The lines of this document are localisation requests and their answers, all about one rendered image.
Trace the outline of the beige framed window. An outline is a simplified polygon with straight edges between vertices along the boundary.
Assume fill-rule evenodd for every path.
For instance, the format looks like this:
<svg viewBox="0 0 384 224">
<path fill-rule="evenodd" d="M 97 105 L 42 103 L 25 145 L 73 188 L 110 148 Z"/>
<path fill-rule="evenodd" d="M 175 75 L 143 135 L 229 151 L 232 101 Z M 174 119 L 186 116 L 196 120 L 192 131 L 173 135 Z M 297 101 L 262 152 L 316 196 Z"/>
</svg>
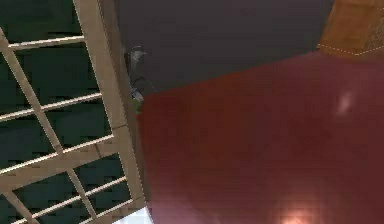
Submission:
<svg viewBox="0 0 384 224">
<path fill-rule="evenodd" d="M 0 0 L 0 224 L 114 224 L 140 153 L 113 0 Z"/>
</svg>

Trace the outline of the orange wooden cabinet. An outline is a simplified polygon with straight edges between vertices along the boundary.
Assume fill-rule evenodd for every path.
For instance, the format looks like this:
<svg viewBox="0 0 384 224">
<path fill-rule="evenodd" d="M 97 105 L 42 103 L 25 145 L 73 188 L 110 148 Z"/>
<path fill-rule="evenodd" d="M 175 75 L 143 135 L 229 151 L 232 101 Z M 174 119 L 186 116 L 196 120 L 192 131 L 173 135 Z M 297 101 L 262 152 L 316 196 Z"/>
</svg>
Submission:
<svg viewBox="0 0 384 224">
<path fill-rule="evenodd" d="M 384 58 L 384 0 L 335 0 L 317 48 L 357 60 Z"/>
</svg>

